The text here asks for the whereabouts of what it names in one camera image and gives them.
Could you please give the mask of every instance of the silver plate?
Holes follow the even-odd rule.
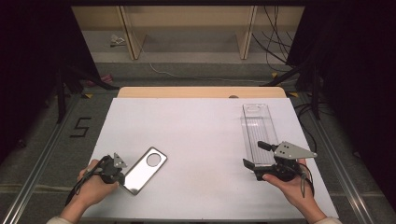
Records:
[[[157,148],[151,147],[125,175],[124,187],[137,195],[149,180],[160,170],[167,157]]]

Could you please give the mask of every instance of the clear plastic box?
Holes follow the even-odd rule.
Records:
[[[257,142],[259,141],[270,145],[278,145],[268,105],[243,105],[241,121],[247,159],[255,164],[262,165],[276,163],[274,152],[257,146]]]

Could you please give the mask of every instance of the white tabletop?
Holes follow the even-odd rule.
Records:
[[[301,219],[279,189],[244,167],[243,104],[267,104],[277,139],[309,148],[289,99],[116,98],[92,159],[117,152],[132,167],[156,147],[168,161],[136,196],[118,188],[84,219],[274,221]],[[316,199],[338,217],[314,159]]]

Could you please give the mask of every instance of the floor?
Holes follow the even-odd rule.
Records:
[[[123,37],[122,32],[115,31],[84,32],[100,74],[111,74],[114,86],[258,86],[271,81],[273,75],[281,75],[280,71],[290,69],[268,56],[255,40],[250,44],[248,58],[240,60],[231,33],[149,34],[136,61],[130,59],[125,46],[110,47],[112,35]],[[263,46],[268,46],[263,34],[254,35]],[[281,34],[285,45],[291,42],[289,35],[293,36]],[[269,49],[282,57],[279,48],[272,43]],[[281,87],[287,92],[295,91],[296,78],[285,81]],[[67,97],[67,114],[60,124],[56,124],[56,95],[49,97],[48,107],[42,109],[35,125],[24,136],[26,147],[16,148],[0,165],[2,219],[12,215],[15,220],[12,223],[45,223],[60,214],[77,173],[89,162],[117,93],[86,87],[81,95],[71,94]],[[297,92],[297,97],[290,96],[290,100],[295,106],[306,104],[310,100],[309,92]],[[85,137],[71,137],[83,134],[75,129],[79,119],[89,130]],[[348,224],[396,223],[395,212],[359,156],[354,154],[332,109],[323,104],[320,120],[307,111],[301,115],[301,122],[309,146],[318,149],[320,156],[316,162],[340,220]],[[355,204],[357,199],[362,201],[361,205]]]

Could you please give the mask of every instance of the gray floor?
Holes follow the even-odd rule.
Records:
[[[114,77],[112,84],[115,86],[258,86],[270,81],[272,73],[275,72],[266,64],[265,53],[254,41],[250,45],[249,58],[241,61],[233,34],[150,34],[144,45],[145,52],[137,61],[129,59],[125,47],[109,47],[111,34],[120,35],[116,32],[87,32],[84,35],[100,74],[112,74]],[[281,55],[278,48],[278,45],[272,45],[272,50]],[[269,62],[277,69],[288,69],[275,58],[270,57]],[[286,81],[281,87],[286,91],[294,91],[295,78]],[[45,223],[51,217],[59,215],[67,193],[76,181],[77,173],[89,162],[107,110],[118,92],[93,87],[85,88],[83,93],[91,98],[72,95],[67,99],[68,115],[53,144],[48,163],[45,164],[35,190],[19,218],[19,223]],[[305,92],[299,92],[299,96],[290,97],[294,105],[305,103]],[[70,137],[73,134],[81,134],[81,130],[75,130],[74,127],[82,117],[91,118],[82,123],[89,127],[86,136]],[[316,121],[306,113],[302,115],[302,123],[317,142],[319,154],[317,165],[341,221],[348,224],[362,223],[359,222],[359,215],[351,206],[343,185],[340,184],[337,173],[332,167],[325,140],[316,128],[318,122],[324,127],[341,163],[346,167],[351,182],[367,205],[367,210],[373,219],[372,223],[396,223],[395,212],[365,165],[353,155],[354,149],[333,115],[332,109],[322,105],[320,117],[321,121]],[[17,148],[1,164],[0,217],[5,217],[43,149],[53,138],[56,120],[56,96],[51,95],[49,108],[43,108],[35,125],[24,137],[27,147]],[[313,148],[314,141],[308,133],[306,139]],[[80,223],[114,222],[81,221]]]

